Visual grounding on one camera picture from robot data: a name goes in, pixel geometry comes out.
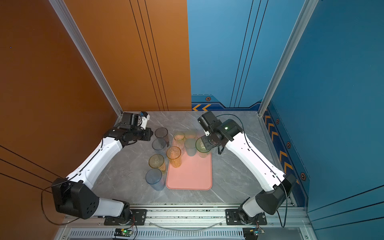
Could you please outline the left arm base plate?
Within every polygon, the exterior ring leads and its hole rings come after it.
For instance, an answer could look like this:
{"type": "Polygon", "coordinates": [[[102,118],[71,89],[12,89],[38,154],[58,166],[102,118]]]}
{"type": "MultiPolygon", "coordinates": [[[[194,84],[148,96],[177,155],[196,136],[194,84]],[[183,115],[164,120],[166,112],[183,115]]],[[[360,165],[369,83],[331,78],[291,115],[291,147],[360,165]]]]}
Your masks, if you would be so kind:
{"type": "Polygon", "coordinates": [[[105,217],[105,226],[143,226],[147,218],[146,209],[124,210],[119,217],[105,217]]]}

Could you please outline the clear short glass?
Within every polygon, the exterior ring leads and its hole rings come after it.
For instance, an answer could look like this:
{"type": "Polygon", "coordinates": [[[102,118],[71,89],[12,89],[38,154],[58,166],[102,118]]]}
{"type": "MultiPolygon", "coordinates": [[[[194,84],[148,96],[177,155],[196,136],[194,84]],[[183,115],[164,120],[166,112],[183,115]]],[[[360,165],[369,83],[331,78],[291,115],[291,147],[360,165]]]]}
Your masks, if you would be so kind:
{"type": "Polygon", "coordinates": [[[184,141],[175,141],[174,146],[180,148],[182,151],[185,149],[184,141]]]}

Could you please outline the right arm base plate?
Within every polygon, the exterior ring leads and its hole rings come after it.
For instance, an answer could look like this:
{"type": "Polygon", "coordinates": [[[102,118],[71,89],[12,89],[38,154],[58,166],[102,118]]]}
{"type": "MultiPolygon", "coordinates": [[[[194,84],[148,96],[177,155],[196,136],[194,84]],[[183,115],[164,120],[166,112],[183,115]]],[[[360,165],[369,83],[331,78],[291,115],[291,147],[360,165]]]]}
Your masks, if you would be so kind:
{"type": "Polygon", "coordinates": [[[235,226],[235,225],[266,226],[268,224],[265,213],[260,213],[255,217],[247,219],[246,221],[241,219],[238,209],[226,209],[225,215],[226,215],[226,223],[228,226],[235,226]]]}

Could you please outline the small green glass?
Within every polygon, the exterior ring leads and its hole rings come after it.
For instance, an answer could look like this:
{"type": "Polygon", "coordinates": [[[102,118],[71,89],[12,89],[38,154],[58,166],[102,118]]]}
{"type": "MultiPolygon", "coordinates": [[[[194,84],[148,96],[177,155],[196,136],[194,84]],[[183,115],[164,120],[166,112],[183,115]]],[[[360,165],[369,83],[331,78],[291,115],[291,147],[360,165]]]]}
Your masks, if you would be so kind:
{"type": "Polygon", "coordinates": [[[183,132],[174,133],[174,142],[178,144],[183,144],[186,140],[185,134],[183,132]]]}

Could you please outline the tall yellow glass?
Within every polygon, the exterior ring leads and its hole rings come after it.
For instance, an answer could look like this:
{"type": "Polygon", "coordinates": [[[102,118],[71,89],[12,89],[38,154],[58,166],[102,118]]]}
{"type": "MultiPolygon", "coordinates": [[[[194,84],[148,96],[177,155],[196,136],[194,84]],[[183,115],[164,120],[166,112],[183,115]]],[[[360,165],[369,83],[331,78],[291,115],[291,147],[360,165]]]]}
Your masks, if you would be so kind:
{"type": "Polygon", "coordinates": [[[174,168],[182,165],[182,150],[179,147],[172,146],[167,150],[167,157],[174,168]]]}

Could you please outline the tall green glass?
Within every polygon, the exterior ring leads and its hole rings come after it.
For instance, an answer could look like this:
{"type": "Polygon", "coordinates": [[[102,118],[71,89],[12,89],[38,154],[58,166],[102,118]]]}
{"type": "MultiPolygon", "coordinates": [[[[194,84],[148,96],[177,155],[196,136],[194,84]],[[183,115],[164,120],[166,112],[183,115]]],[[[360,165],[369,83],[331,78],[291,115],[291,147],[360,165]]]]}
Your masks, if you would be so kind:
{"type": "Polygon", "coordinates": [[[196,150],[201,158],[206,158],[210,154],[210,150],[205,147],[202,138],[198,138],[196,141],[196,150]]]}

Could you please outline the teal textured glass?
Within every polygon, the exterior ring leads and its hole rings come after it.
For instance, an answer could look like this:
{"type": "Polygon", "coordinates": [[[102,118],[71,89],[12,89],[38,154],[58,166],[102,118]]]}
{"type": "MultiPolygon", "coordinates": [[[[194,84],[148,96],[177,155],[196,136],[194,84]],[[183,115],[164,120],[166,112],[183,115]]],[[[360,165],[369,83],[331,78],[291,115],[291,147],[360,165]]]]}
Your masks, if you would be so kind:
{"type": "Polygon", "coordinates": [[[197,149],[196,149],[196,139],[186,139],[185,141],[185,150],[188,156],[193,157],[195,156],[197,149]]]}

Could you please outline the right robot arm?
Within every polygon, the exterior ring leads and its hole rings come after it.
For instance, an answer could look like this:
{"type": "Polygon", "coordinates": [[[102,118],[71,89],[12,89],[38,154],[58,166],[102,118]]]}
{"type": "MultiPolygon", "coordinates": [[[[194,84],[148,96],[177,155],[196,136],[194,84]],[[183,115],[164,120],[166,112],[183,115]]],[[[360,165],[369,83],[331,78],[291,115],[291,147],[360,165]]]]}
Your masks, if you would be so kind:
{"type": "Polygon", "coordinates": [[[273,165],[249,140],[240,119],[227,119],[222,122],[208,111],[198,118],[204,129],[201,142],[206,150],[218,149],[218,153],[227,149],[235,154],[258,180],[262,190],[254,197],[246,199],[238,208],[239,218],[250,225],[261,213],[274,215],[283,203],[287,203],[297,179],[273,165]]]}

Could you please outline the smoky grey glass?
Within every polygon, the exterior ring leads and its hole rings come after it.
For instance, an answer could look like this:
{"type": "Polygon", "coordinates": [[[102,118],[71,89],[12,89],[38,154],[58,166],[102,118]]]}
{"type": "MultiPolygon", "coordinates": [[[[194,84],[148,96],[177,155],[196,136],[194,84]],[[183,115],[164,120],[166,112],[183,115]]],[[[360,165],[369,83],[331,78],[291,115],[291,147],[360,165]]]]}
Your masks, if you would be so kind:
{"type": "Polygon", "coordinates": [[[163,139],[166,141],[166,144],[167,144],[167,147],[170,146],[170,142],[169,142],[169,131],[167,128],[164,128],[164,127],[161,127],[161,128],[158,128],[155,130],[155,136],[158,138],[158,139],[163,139]]]}

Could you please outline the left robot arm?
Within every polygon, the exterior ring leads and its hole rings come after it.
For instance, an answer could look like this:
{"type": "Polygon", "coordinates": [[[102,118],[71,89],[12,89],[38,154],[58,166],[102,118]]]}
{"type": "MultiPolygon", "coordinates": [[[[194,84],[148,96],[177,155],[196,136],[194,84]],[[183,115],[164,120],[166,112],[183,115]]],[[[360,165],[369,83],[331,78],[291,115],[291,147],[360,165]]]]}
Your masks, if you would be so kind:
{"type": "Polygon", "coordinates": [[[123,147],[151,140],[154,133],[147,126],[149,119],[147,112],[123,113],[121,121],[103,135],[79,167],[66,178],[56,179],[51,186],[56,211],[84,220],[105,217],[120,224],[130,221],[129,203],[100,198],[92,189],[104,168],[123,147]]]}

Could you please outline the yellow-green short glass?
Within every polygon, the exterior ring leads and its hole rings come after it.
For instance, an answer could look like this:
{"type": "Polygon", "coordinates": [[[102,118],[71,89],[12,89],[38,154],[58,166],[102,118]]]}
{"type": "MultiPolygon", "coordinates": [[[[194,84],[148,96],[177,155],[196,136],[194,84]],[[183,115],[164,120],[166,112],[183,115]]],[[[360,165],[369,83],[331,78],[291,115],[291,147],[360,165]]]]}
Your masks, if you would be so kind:
{"type": "Polygon", "coordinates": [[[197,131],[196,130],[187,130],[184,132],[185,138],[188,139],[197,139],[197,131]]]}

